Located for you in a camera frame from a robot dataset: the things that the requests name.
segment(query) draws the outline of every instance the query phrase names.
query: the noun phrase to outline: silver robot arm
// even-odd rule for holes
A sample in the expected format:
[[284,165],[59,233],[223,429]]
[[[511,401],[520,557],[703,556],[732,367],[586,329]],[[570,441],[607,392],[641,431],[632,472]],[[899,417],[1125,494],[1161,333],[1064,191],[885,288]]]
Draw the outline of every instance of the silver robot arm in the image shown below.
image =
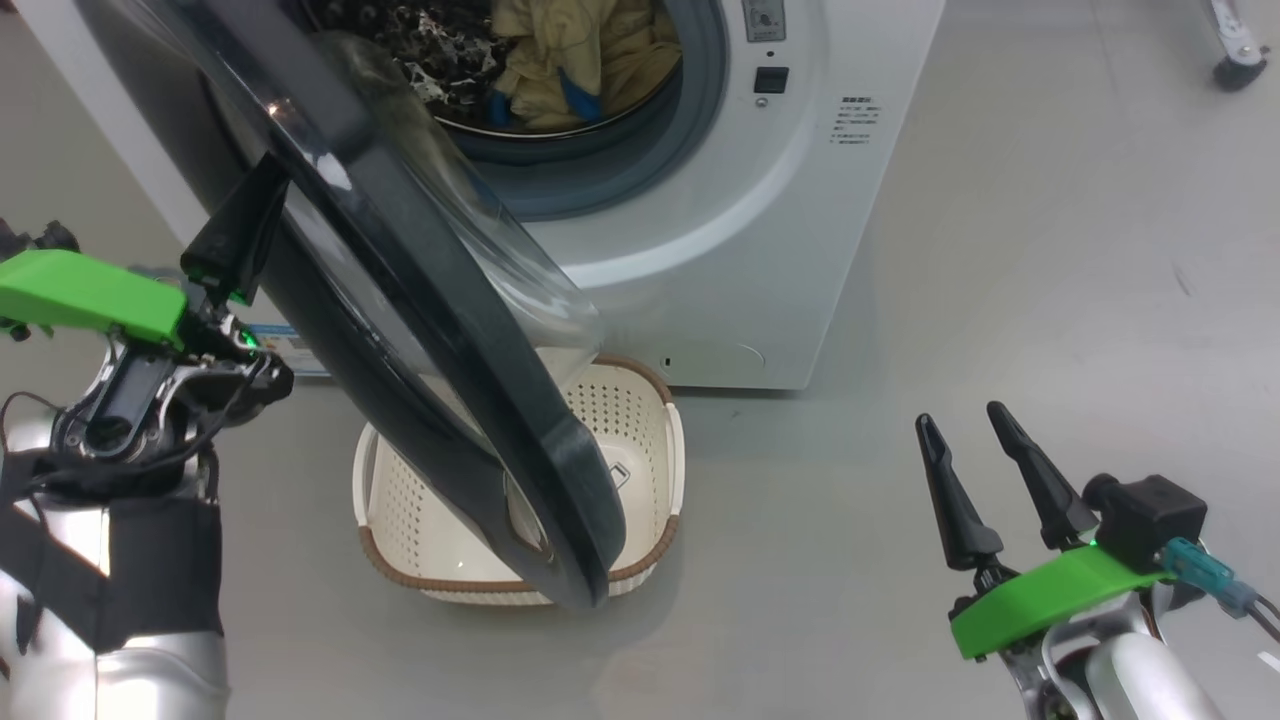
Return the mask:
[[1001,651],[1029,720],[1225,720],[1161,638],[1152,593],[1130,593]]
[[[242,342],[229,314],[219,327]],[[230,693],[211,438],[287,396],[292,374],[250,345],[241,364],[109,345],[83,400],[5,427],[0,670],[10,715],[220,719]],[[111,421],[122,415],[133,421]]]
[[[9,451],[47,450],[52,414],[9,428]],[[49,537],[110,577],[111,514],[35,496]],[[17,503],[37,519],[31,500]],[[0,657],[6,662],[14,720],[215,720],[225,716],[230,691],[227,653],[218,632],[131,637],[124,647],[96,652],[56,612],[45,609],[35,635],[19,648],[18,619],[35,605],[32,588],[0,571]]]

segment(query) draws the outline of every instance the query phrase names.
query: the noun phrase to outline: perforated basket wall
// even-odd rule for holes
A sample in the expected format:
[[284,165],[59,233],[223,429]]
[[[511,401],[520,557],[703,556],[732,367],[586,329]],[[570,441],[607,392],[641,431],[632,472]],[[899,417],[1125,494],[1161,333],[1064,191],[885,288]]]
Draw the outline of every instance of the perforated basket wall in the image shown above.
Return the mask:
[[[640,587],[675,539],[684,502],[684,429],[671,392],[631,360],[600,357],[564,392],[600,446],[627,521],[609,594]],[[440,502],[396,448],[366,427],[356,454],[360,539],[388,579],[449,602],[544,605]]]

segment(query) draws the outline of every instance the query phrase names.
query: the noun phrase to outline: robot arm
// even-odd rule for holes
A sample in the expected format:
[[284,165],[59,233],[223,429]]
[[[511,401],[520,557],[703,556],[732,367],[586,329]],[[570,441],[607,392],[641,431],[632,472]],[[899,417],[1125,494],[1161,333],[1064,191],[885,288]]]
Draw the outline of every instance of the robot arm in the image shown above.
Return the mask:
[[1030,720],[1221,720],[1165,644],[1161,611],[1207,593],[1235,618],[1252,615],[1277,639],[1280,632],[1258,610],[1271,603],[1199,544],[1204,502],[1160,475],[1129,484],[1098,475],[1082,498],[1002,404],[987,414],[1021,470],[1041,539],[1061,555],[1021,574],[1002,565],[1000,536],[978,516],[933,419],[920,415],[915,430],[947,566],[975,571],[975,594],[956,600],[948,615],[960,653],[997,655]]
[[293,387],[227,300],[252,296],[285,187],[264,159],[183,255],[186,291],[78,254],[56,223],[36,240],[0,223],[0,329],[108,340],[73,405],[20,423],[5,423],[18,396],[0,410],[0,670],[15,720],[225,715],[212,439]]

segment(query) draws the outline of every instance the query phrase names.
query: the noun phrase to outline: front-loading washing machine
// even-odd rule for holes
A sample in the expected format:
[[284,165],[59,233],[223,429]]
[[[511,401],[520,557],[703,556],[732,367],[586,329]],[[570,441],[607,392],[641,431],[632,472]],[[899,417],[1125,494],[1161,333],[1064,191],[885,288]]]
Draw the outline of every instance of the front-loading washing machine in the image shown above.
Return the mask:
[[[261,22],[236,32],[305,42],[316,29],[305,4],[259,3]],[[150,0],[17,5],[188,242],[246,168],[237,113],[207,82],[210,69],[174,42]],[[942,5],[667,0],[682,59],[625,117],[552,137],[447,132],[599,309],[607,350],[673,386],[803,388]],[[316,246],[337,237],[324,223],[298,232]],[[288,324],[270,301],[246,315]]]

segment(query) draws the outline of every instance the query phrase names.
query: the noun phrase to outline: door glass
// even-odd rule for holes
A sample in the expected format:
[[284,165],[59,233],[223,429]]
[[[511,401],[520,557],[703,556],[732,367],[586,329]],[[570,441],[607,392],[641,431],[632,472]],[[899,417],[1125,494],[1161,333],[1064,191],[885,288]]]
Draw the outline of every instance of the door glass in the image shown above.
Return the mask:
[[[595,359],[603,341],[599,313],[529,236],[476,174],[422,106],[385,50],[340,32],[314,36],[325,60],[369,104],[381,129],[525,332],[556,384],[570,387]],[[218,94],[218,110],[250,158],[265,143]],[[317,168],[324,174],[325,168]],[[285,204],[289,223],[306,240],[366,331],[390,347],[431,395],[484,437],[466,405],[413,337],[324,215],[297,188]]]
[[599,352],[603,331],[595,306],[489,190],[387,50],[342,32],[321,33],[315,40],[330,65],[366,100],[413,177],[440,205],[552,378],[567,387]]

